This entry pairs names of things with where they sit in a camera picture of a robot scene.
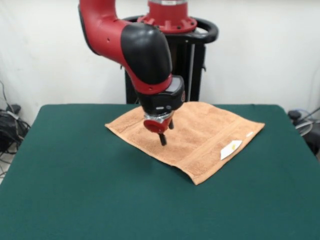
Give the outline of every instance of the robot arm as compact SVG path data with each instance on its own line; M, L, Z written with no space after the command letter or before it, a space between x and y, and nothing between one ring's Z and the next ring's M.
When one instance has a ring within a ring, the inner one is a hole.
M173 128L172 117L184 102L184 81L172 76L165 35L156 27L117 18L115 0L80 0L85 40L97 55L121 64L145 112L144 126L160 136Z

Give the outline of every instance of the green table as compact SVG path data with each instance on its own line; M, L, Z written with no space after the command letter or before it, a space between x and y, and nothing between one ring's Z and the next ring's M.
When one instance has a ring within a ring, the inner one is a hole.
M218 106L266 126L195 186L104 127L133 107L44 106L0 185L0 238L320 239L320 165L283 109Z

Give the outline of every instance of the orange towel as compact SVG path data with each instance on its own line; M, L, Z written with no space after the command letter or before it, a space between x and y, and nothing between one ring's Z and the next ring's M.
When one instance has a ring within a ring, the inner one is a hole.
M165 132L167 145L162 146L143 121L143 109L137 107L105 126L146 154L181 169L196 185L222 168L265 126L204 102L186 102L175 112L174 129Z

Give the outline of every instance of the black stand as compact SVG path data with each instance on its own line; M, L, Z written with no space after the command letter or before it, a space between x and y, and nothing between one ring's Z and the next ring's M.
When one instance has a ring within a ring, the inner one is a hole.
M136 22L138 17L128 17L125 20ZM172 74L182 76L185 85L185 101L199 101L202 70L206 70L205 44L214 42L218 37L218 28L213 23L195 18L198 28L206 33L194 31L185 34L166 34L172 59ZM137 104L138 97L131 83L130 77L125 72L126 103Z

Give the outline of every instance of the white wall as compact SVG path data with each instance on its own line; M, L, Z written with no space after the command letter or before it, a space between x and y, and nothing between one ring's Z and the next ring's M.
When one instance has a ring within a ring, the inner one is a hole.
M88 49L77 5L0 0L0 78L30 122L45 104L125 103L124 73ZM189 8L220 29L207 47L202 101L320 105L320 1L190 0ZM117 0L117 9L121 18L144 14L147 0Z

